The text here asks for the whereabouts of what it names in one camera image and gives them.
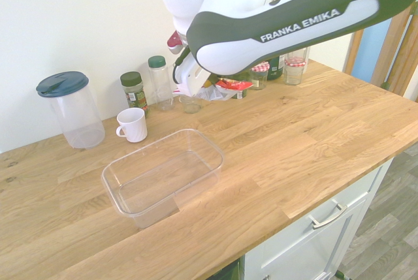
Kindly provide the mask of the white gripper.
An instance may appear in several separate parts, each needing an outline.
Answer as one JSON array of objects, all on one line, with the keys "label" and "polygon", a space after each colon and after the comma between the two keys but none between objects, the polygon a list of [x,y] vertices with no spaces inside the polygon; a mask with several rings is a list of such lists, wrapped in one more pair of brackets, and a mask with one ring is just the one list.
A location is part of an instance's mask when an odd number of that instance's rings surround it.
[{"label": "white gripper", "polygon": [[180,93],[192,97],[196,95],[207,79],[211,84],[218,82],[218,77],[203,69],[195,60],[192,54],[188,54],[180,63],[174,64],[174,79]]}]

